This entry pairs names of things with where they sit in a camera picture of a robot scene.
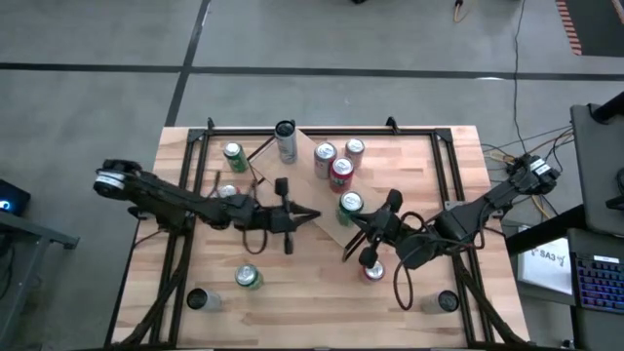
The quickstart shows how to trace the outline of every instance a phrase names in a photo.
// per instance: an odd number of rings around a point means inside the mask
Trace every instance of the wooden tabletop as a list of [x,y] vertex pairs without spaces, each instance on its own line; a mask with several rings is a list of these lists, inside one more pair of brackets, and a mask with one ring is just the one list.
[[[475,200],[489,190],[488,172],[477,130],[472,126],[449,128],[452,129],[466,198],[468,201]],[[187,128],[164,129],[156,155],[153,172],[175,184],[179,178],[187,131]],[[342,153],[341,148],[348,137],[312,139],[315,142],[329,140]],[[385,199],[388,190],[395,187],[404,196],[400,213],[416,211],[428,218],[442,209],[428,136],[362,136],[361,139],[367,150],[362,167],[356,171],[357,186],[364,188],[364,191],[372,189],[373,193],[376,192],[370,195],[376,195],[375,200],[371,201],[372,206],[378,198]],[[225,142],[230,140],[241,143],[246,154],[250,155],[266,141],[266,137],[211,137],[202,186],[204,195],[213,187],[217,171],[221,171],[221,184],[234,184],[244,191],[253,179],[251,172],[234,174],[230,171],[222,154]],[[267,163],[267,157],[275,157],[271,147],[273,146],[269,145],[265,149],[267,154],[260,152],[252,159],[256,175],[267,178],[258,188],[258,199],[265,206],[279,203],[279,198],[273,194],[274,179],[271,177],[280,172],[272,169],[270,162]],[[447,184],[449,192],[453,194],[447,153],[443,145],[442,148]],[[191,163],[189,189],[193,186],[198,153],[196,150]],[[299,159],[305,162],[312,160],[312,157],[312,154],[299,155]],[[315,208],[319,204],[316,199],[322,197],[319,195],[321,190],[318,190],[318,185],[293,188],[294,184],[300,185],[305,176],[293,180],[293,174],[289,172],[283,171],[284,175],[288,174],[290,177],[292,200],[302,206],[322,211],[326,219],[334,218],[335,207]],[[345,263],[340,261],[344,245],[339,244],[342,240],[340,238],[350,238],[357,230],[346,228],[339,235],[330,235],[327,232],[328,225],[330,224],[327,222],[319,221],[299,227],[292,234],[292,255],[284,254],[281,234],[269,235],[266,251],[260,255],[251,255],[242,246],[240,232],[231,228],[216,231],[204,223],[198,223],[186,292],[194,288],[214,291],[221,296],[224,310],[218,313],[194,311],[184,305],[178,346],[465,346],[459,311],[444,315],[426,315],[418,305],[418,300],[430,293],[441,290],[456,291],[449,257],[438,257],[410,272],[415,303],[410,311],[405,312],[397,304],[392,289],[392,275],[398,263],[393,250],[389,247],[380,249],[379,260],[386,268],[386,276],[382,281],[373,285],[364,284],[359,276],[361,267],[357,253]],[[496,227],[497,223],[491,222],[488,226]],[[141,224],[136,239],[139,240],[156,229],[155,222],[146,221]],[[260,232],[249,234],[250,246],[257,248],[260,242]],[[166,244],[167,235],[162,235],[141,243],[135,249],[113,341],[126,337],[156,298]],[[515,333],[528,339],[527,326],[502,237],[495,233],[486,233],[486,248],[479,251],[479,262],[487,297]],[[235,283],[234,272],[244,263],[256,265],[263,274],[265,284],[261,289],[248,291]],[[400,274],[399,282],[400,291],[407,298],[404,274]],[[169,330],[172,301],[173,299],[166,308],[163,339],[166,339]],[[483,339],[474,299],[471,299],[471,310],[478,339]]]

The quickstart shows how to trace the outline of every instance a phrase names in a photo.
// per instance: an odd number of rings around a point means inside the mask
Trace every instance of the green soda can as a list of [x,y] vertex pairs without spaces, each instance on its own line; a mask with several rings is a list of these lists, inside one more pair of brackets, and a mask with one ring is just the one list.
[[243,152],[243,147],[237,142],[228,142],[223,149],[223,155],[230,164],[234,173],[242,173],[247,170],[247,157]]
[[347,191],[340,196],[336,217],[338,222],[343,226],[352,226],[353,221],[349,215],[358,214],[364,208],[364,200],[362,196],[355,191]]
[[262,273],[253,264],[244,264],[236,269],[236,283],[249,290],[257,290],[264,284]]

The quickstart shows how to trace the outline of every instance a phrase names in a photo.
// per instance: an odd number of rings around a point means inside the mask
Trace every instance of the keyboard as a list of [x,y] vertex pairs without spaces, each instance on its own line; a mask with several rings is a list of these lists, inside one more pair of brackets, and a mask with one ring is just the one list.
[[581,307],[624,314],[624,264],[583,253],[577,253],[572,262]]

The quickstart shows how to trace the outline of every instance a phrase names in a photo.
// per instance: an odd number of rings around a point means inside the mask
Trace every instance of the soda can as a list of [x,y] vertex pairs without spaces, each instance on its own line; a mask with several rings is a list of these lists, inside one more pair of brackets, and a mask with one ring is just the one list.
[[358,169],[362,165],[362,157],[364,156],[364,142],[359,139],[350,139],[344,145],[344,157],[353,162],[353,168]]
[[237,142],[228,142],[223,149],[223,155],[230,164],[230,168],[234,173],[243,173],[247,170],[247,157],[243,147]]
[[282,121],[275,126],[275,138],[280,150],[280,160],[285,164],[296,161],[296,129],[294,121]]
[[330,168],[335,160],[338,150],[330,142],[321,142],[314,149],[314,173],[320,179],[330,177]]
[[459,307],[459,298],[452,291],[432,293],[420,299],[420,309],[426,314],[454,312]]
[[234,185],[228,184],[228,185],[223,185],[219,187],[217,192],[218,192],[218,197],[224,198],[224,197],[240,194],[241,190]]
[[330,170],[330,188],[334,193],[341,194],[351,187],[353,179],[353,162],[348,158],[333,161]]
[[262,274],[253,264],[244,264],[238,267],[234,278],[239,286],[249,290],[260,289],[262,284],[264,284]]
[[345,192],[338,201],[338,210],[336,211],[338,222],[343,226],[353,226],[353,221],[349,215],[358,214],[363,208],[364,200],[360,194],[355,191]]
[[204,310],[218,312],[223,310],[221,296],[216,292],[207,291],[201,288],[193,289],[186,296],[186,305],[194,310]]
[[379,261],[376,261],[372,268],[362,266],[362,277],[364,278],[365,283],[376,283],[383,279],[385,274],[386,269]]

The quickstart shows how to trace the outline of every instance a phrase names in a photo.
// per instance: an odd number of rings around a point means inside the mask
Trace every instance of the gray concrete floor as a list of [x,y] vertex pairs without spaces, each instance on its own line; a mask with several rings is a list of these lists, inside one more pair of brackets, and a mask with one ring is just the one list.
[[[0,62],[181,65],[201,0],[3,0]],[[213,0],[195,65],[502,71],[514,69],[520,1],[480,0],[459,25],[453,1]],[[624,73],[622,58],[574,56],[554,0],[526,0],[520,71]],[[47,350],[102,345],[136,222],[127,205],[91,189],[104,158],[151,167],[177,74],[0,71],[0,177],[33,195],[28,217],[82,237],[52,248],[19,342]],[[621,83],[521,81],[524,137],[564,126],[575,103],[602,102]],[[178,126],[477,125],[482,142],[516,139],[513,82],[191,75]],[[527,143],[527,147],[546,138]],[[515,144],[507,150],[520,153]],[[561,212],[581,201],[573,145],[549,196]],[[504,175],[492,173],[492,179]],[[537,223],[526,202],[509,217]],[[531,339],[571,336],[567,309],[523,297]]]

